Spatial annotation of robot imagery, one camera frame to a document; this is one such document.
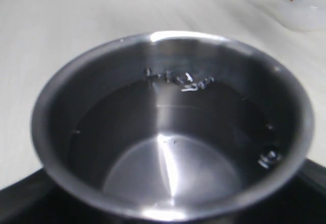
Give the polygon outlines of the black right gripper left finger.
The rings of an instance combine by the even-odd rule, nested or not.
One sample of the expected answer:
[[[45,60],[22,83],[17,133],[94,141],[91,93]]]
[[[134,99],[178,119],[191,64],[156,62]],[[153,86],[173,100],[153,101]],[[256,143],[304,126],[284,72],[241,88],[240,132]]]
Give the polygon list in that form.
[[[1,223],[84,223],[84,213],[39,170],[1,190]]]

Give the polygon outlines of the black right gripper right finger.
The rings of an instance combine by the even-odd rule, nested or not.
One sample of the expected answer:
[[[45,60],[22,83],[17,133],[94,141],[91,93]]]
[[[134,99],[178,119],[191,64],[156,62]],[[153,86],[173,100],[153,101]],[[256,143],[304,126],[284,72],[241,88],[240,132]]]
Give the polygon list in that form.
[[[307,160],[282,189],[259,204],[257,223],[325,223],[325,167]]]

